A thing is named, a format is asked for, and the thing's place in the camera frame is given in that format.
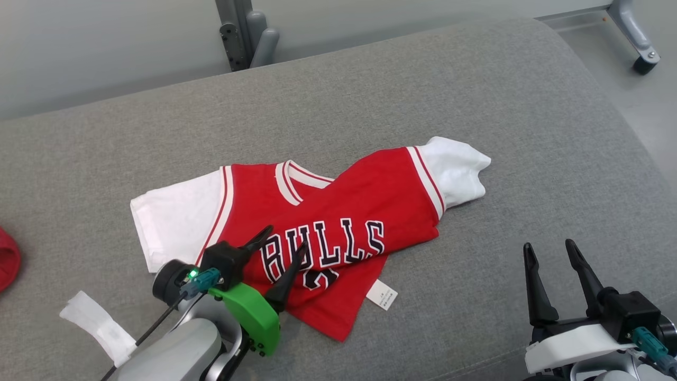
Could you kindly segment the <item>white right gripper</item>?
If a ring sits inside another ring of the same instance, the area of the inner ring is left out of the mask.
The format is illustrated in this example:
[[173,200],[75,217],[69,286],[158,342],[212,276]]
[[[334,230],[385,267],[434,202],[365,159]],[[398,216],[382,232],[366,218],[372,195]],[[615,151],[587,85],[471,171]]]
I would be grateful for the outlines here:
[[[598,318],[603,286],[573,239],[565,240],[571,267],[578,275],[586,303],[586,316]],[[533,328],[526,347],[525,364],[530,375],[627,375],[638,374],[633,343],[620,344],[599,323],[574,321],[573,330],[551,334],[546,325],[559,320],[539,275],[539,262],[531,243],[523,246],[529,322]]]

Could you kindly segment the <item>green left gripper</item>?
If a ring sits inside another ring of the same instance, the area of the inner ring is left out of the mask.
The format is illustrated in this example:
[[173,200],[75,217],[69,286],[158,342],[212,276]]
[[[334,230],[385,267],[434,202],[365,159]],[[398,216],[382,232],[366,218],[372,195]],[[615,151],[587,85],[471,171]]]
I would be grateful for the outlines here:
[[[242,246],[243,260],[247,264],[252,255],[266,245],[273,232],[273,226],[264,227],[256,236]],[[216,287],[208,294],[219,299],[241,328],[253,340],[257,351],[263,356],[272,356],[280,342],[280,313],[286,309],[295,279],[307,253],[308,243],[303,241],[300,248],[292,253],[290,267],[280,279],[262,296],[259,291],[247,284],[238,284],[227,291]]]

